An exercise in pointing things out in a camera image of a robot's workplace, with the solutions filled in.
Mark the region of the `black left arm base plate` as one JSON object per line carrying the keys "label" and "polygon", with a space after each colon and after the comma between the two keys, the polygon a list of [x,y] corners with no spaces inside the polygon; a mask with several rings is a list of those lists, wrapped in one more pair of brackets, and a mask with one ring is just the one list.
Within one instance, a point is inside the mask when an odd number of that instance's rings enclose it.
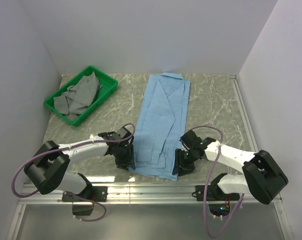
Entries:
{"label": "black left arm base plate", "polygon": [[[107,186],[87,186],[81,193],[75,196],[95,202],[106,202],[108,194]],[[83,200],[73,196],[70,192],[63,193],[62,202],[81,202]]]}

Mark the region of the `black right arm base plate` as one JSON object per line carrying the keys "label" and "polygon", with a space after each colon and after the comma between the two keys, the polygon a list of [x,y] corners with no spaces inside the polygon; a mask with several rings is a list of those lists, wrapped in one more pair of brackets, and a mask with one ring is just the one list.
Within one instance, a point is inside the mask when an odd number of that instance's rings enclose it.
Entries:
{"label": "black right arm base plate", "polygon": [[[203,201],[204,200],[204,185],[196,185],[195,191],[191,194],[192,197],[196,198],[196,200]],[[217,201],[238,201],[240,199],[240,195],[238,193],[223,193],[223,191],[217,185],[208,185],[207,186],[207,194],[206,201],[207,202],[217,202]]]}

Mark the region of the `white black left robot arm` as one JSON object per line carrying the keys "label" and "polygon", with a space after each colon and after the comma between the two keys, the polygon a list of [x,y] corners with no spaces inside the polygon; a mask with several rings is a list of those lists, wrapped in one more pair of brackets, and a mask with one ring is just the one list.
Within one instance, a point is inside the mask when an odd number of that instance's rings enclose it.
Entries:
{"label": "white black left robot arm", "polygon": [[134,132],[124,125],[118,131],[102,132],[69,144],[45,142],[23,171],[42,195],[54,190],[70,192],[80,201],[92,195],[92,184],[82,173],[68,172],[71,164],[93,157],[113,156],[121,169],[134,167]]}

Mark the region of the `light blue long sleeve shirt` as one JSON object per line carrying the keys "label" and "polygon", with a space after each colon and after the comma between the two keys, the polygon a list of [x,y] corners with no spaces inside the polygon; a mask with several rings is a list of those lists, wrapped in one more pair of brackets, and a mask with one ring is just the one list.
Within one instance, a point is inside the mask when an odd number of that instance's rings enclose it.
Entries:
{"label": "light blue long sleeve shirt", "polygon": [[185,133],[191,83],[182,75],[164,72],[151,75],[134,133],[134,168],[143,176],[176,181],[175,150]]}

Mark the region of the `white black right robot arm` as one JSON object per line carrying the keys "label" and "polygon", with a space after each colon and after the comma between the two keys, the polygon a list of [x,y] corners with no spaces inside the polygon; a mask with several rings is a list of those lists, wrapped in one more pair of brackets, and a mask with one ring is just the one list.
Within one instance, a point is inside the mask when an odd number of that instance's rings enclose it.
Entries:
{"label": "white black right robot arm", "polygon": [[241,195],[251,195],[268,205],[289,183],[280,166],[265,150],[240,150],[211,137],[201,139],[193,130],[182,135],[180,141],[183,148],[175,150],[173,175],[181,177],[192,173],[197,160],[221,163],[240,173],[221,173],[208,184],[197,185],[195,197],[198,201],[237,201]]}

